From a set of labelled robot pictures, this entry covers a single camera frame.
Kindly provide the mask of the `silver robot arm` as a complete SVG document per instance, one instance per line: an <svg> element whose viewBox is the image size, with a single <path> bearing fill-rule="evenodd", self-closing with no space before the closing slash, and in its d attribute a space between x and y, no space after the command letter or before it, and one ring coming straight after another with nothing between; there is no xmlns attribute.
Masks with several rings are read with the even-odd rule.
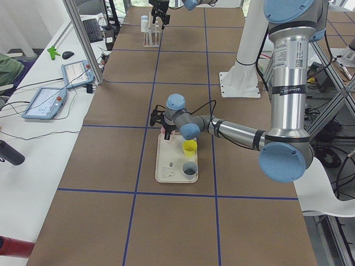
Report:
<svg viewBox="0 0 355 266"><path fill-rule="evenodd" d="M162 29L165 28L166 25L170 22L170 15L167 14L169 8L169 0L148 0L149 4L152 5L151 16L153 17L153 24L156 23L156 18L159 17L163 23ZM214 5L217 0L186 0L182 1L184 7L191 11L196 6L201 4Z"/></svg>
<svg viewBox="0 0 355 266"><path fill-rule="evenodd" d="M266 1L263 7L273 43L271 127L256 130L212 115L191 115L185 98L171 94L160 122L166 138L178 130L191 140L202 132L256 150L261 170L283 183L299 179L313 160L304 128L308 45L324 36L327 1Z"/></svg>

